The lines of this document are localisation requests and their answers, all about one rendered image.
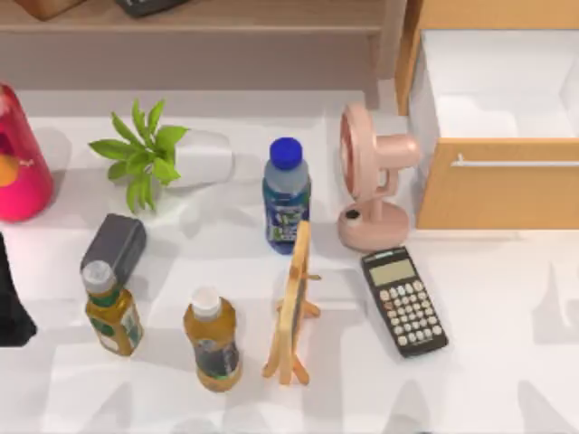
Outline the blue capped bottle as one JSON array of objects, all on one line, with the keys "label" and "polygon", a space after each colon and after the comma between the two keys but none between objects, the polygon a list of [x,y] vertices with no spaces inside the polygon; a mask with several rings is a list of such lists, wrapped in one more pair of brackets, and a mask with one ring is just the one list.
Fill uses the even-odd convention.
[{"label": "blue capped bottle", "polygon": [[311,178],[302,144],[280,137],[270,145],[262,178],[265,237],[280,254],[292,253],[298,225],[309,220]]}]

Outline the wooden open shelf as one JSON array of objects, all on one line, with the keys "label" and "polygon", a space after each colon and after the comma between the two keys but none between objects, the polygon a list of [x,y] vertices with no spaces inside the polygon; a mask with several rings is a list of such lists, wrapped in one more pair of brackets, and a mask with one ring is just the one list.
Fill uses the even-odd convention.
[{"label": "wooden open shelf", "polygon": [[29,91],[338,91],[394,74],[405,0],[188,0],[132,18],[83,0],[43,21],[0,0],[0,80]]}]

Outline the amber bottle with dark label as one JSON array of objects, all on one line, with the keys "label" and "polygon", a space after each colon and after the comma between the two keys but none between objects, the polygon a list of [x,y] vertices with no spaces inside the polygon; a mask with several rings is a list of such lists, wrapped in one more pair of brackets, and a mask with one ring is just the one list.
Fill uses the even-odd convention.
[{"label": "amber bottle with dark label", "polygon": [[184,314],[185,334],[195,353],[200,383],[212,392],[227,392],[241,378],[242,357],[236,344],[233,305],[214,288],[198,288]]}]

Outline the pink red bottle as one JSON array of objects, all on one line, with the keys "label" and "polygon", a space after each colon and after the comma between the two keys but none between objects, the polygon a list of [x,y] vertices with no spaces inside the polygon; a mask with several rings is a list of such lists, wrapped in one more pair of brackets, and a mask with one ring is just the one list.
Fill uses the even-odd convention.
[{"label": "pink red bottle", "polygon": [[52,199],[52,175],[13,89],[0,83],[0,222],[22,222]]}]

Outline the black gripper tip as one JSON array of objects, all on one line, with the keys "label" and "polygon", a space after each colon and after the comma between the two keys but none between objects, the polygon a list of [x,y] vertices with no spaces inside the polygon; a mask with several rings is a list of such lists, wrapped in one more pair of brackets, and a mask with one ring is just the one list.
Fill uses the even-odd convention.
[{"label": "black gripper tip", "polygon": [[18,297],[0,232],[0,348],[23,347],[36,334],[37,326]]}]

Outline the pink desk fan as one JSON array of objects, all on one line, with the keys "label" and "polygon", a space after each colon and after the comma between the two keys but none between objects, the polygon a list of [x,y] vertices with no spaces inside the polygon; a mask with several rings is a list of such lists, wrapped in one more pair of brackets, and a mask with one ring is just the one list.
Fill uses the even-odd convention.
[{"label": "pink desk fan", "polygon": [[346,189],[354,200],[337,220],[342,244],[358,251],[401,244],[410,229],[409,216],[386,198],[396,195],[399,173],[420,162],[417,141],[409,134],[376,134],[366,107],[351,103],[341,115],[339,154]]}]

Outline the amber bottle with green label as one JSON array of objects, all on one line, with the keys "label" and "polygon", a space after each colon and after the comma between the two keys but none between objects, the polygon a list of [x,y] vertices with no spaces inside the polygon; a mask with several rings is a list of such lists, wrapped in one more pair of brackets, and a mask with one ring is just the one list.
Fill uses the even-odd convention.
[{"label": "amber bottle with green label", "polygon": [[81,278],[87,293],[85,312],[101,345],[114,354],[131,356],[144,334],[132,294],[103,260],[89,262]]}]

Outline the dark grey box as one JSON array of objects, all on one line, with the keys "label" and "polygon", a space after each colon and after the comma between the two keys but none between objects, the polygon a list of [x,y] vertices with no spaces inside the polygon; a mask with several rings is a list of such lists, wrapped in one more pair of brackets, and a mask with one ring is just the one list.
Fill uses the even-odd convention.
[{"label": "dark grey box", "polygon": [[126,285],[147,246],[144,223],[108,213],[81,259],[80,270],[95,260],[108,263],[120,285]]}]

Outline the wooden framed blackboard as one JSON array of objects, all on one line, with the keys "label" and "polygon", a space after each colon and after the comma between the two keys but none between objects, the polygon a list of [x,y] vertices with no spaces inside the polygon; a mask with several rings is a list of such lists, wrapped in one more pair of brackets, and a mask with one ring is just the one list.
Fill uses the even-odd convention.
[{"label": "wooden framed blackboard", "polygon": [[282,385],[291,384],[293,377],[302,385],[309,384],[308,371],[300,361],[297,350],[303,319],[320,316],[320,308],[308,301],[308,282],[320,280],[320,276],[308,272],[310,237],[310,223],[301,221],[298,224],[285,292],[276,306],[278,316],[269,355],[261,371],[264,378],[277,373]]}]

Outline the pale wooden drawer front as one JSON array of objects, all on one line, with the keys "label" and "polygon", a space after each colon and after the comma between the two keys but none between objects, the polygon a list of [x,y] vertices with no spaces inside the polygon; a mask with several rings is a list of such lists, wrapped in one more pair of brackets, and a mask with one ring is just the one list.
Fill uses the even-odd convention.
[{"label": "pale wooden drawer front", "polygon": [[579,168],[451,167],[458,154],[468,160],[578,161],[579,138],[439,139],[418,228],[579,229]]}]

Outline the green plant in white pot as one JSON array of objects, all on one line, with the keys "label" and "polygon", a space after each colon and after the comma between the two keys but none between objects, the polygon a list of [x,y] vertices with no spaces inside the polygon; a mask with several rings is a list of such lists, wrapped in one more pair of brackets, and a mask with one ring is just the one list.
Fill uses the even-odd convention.
[{"label": "green plant in white pot", "polygon": [[131,125],[110,113],[115,137],[90,141],[89,148],[111,164],[107,177],[126,185],[125,201],[137,215],[157,209],[157,197],[166,188],[188,189],[228,180],[234,169],[229,138],[221,133],[162,121],[166,102],[150,110],[139,99],[131,105]]}]

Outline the brown bread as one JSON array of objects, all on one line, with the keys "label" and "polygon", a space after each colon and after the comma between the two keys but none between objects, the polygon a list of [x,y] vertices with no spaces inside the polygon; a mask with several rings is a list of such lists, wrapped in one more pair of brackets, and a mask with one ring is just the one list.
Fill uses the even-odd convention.
[{"label": "brown bread", "polygon": [[86,0],[14,0],[30,16],[48,21],[80,5]]}]

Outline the black object on shelf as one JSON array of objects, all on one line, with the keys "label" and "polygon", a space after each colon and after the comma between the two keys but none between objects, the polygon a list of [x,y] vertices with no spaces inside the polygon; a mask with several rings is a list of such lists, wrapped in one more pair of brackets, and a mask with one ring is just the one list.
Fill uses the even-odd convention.
[{"label": "black object on shelf", "polygon": [[141,18],[173,9],[189,0],[114,0],[130,17]]}]

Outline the open wooden drawer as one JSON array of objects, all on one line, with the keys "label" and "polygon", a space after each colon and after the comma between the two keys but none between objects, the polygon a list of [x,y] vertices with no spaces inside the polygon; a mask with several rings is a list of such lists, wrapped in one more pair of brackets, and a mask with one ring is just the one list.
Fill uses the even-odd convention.
[{"label": "open wooden drawer", "polygon": [[417,219],[439,139],[579,138],[579,0],[406,0],[395,89]]}]

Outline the black calculator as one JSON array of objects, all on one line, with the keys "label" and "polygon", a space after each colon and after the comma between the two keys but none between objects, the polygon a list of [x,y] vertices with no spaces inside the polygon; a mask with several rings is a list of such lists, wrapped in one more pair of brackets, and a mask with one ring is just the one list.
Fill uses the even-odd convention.
[{"label": "black calculator", "polygon": [[416,357],[449,344],[421,276],[404,246],[365,255],[361,267],[399,354]]}]

